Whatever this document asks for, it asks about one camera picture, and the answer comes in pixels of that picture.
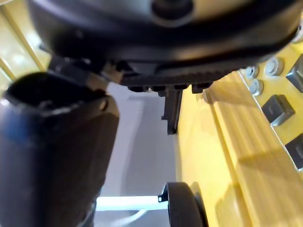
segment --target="yellow wooden board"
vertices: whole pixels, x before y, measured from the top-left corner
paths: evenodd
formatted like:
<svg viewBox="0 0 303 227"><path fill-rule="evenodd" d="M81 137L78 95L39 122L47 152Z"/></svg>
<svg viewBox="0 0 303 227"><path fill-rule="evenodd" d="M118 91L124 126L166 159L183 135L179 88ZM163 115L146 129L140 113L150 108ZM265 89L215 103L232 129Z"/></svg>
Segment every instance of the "yellow wooden board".
<svg viewBox="0 0 303 227"><path fill-rule="evenodd" d="M39 70L1 13L0 34L0 66L10 77Z"/></svg>
<svg viewBox="0 0 303 227"><path fill-rule="evenodd" d="M237 190L238 181L214 107L204 99L197 101L191 88L183 92L178 140L179 179L202 195L209 226L230 223L249 227L250 218L241 191Z"/></svg>
<svg viewBox="0 0 303 227"><path fill-rule="evenodd" d="M11 79L4 72L4 70L0 68L0 95L7 90L10 83Z"/></svg>
<svg viewBox="0 0 303 227"><path fill-rule="evenodd" d="M199 184L210 226L229 226L234 201L247 215L230 226L246 226L243 219L257 227L302 226L303 182L241 76L234 72L205 93L208 101L195 103L184 92L178 136L182 180Z"/></svg>
<svg viewBox="0 0 303 227"><path fill-rule="evenodd" d="M24 0L7 3L1 6L1 10L38 68L45 70L51 56L39 49L42 41L32 26Z"/></svg>

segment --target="black plastic housing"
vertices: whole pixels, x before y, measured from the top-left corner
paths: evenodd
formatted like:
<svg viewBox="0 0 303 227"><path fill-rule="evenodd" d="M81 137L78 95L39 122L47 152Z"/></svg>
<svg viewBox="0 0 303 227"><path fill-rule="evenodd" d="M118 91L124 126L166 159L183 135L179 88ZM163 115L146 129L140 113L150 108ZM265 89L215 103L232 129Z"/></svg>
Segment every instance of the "black plastic housing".
<svg viewBox="0 0 303 227"><path fill-rule="evenodd" d="M0 223L75 227L104 184L119 113L104 91L49 73L14 82L0 101Z"/></svg>

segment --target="metal bolt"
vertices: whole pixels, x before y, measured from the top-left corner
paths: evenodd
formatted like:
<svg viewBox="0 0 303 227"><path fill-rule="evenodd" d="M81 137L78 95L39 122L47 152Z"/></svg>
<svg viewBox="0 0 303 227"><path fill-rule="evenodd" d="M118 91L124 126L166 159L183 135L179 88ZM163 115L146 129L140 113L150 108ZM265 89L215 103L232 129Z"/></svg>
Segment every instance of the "metal bolt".
<svg viewBox="0 0 303 227"><path fill-rule="evenodd" d="M253 66L253 67L247 67L246 68L246 77L247 79L254 79L259 74L259 67Z"/></svg>
<svg viewBox="0 0 303 227"><path fill-rule="evenodd" d="M282 73L283 69L284 69L283 60L280 58L274 57L267 62L266 67L265 67L265 73L269 77L275 77L275 76L279 76Z"/></svg>
<svg viewBox="0 0 303 227"><path fill-rule="evenodd" d="M264 83L262 80L254 79L250 85L250 93L253 96L261 95L264 89Z"/></svg>

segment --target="white wall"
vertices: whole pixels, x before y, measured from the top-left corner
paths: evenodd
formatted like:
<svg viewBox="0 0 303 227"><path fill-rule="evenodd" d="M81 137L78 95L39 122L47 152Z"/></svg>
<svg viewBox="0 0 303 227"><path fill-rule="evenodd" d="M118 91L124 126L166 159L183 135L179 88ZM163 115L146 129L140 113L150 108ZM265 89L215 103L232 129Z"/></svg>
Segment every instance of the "white wall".
<svg viewBox="0 0 303 227"><path fill-rule="evenodd" d="M108 92L120 110L116 142L101 196L158 195L166 182L176 181L175 137L162 121L164 98L157 93L134 93L112 84ZM98 212L96 227L134 212ZM150 211L130 227L168 227L167 211Z"/></svg>

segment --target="black wheel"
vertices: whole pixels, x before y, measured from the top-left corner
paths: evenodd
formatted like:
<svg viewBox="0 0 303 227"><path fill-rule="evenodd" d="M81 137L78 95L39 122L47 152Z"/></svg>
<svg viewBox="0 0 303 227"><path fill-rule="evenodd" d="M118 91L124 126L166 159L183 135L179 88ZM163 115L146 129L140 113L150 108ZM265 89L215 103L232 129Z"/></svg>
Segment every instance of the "black wheel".
<svg viewBox="0 0 303 227"><path fill-rule="evenodd" d="M206 227L205 214L201 213L190 187L186 183L167 183L162 201L169 201L171 227Z"/></svg>

